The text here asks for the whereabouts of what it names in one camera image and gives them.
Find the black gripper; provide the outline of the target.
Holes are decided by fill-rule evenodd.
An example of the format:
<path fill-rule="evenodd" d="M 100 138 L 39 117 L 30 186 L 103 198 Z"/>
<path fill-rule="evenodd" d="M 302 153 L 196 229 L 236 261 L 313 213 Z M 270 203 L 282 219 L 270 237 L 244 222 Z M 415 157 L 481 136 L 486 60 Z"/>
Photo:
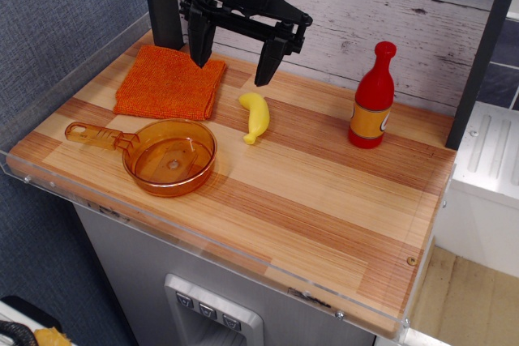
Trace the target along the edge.
<path fill-rule="evenodd" d="M 312 18 L 285 0 L 182 0 L 190 54 L 203 68 L 212 53 L 217 27 L 263 41 L 255 85 L 270 83 L 283 57 L 299 53 Z"/>

